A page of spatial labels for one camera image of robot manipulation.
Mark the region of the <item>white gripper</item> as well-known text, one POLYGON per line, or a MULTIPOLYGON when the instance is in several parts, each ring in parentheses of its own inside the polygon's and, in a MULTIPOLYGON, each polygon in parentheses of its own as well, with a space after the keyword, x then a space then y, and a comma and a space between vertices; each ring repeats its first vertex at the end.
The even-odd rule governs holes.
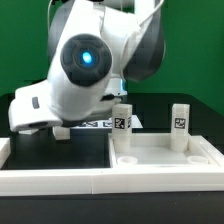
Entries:
POLYGON ((48 84, 37 83, 15 91, 8 110, 13 132, 61 126, 62 121, 48 107, 48 84))

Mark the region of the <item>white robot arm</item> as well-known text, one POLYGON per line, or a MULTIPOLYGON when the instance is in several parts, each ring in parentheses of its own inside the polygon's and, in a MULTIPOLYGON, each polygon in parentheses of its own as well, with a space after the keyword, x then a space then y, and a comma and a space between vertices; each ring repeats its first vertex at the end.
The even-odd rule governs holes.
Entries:
POLYGON ((164 0, 69 0, 49 30, 47 78, 15 91, 8 118, 13 132, 74 127, 105 119, 121 102, 122 81, 154 74, 164 57, 164 0))

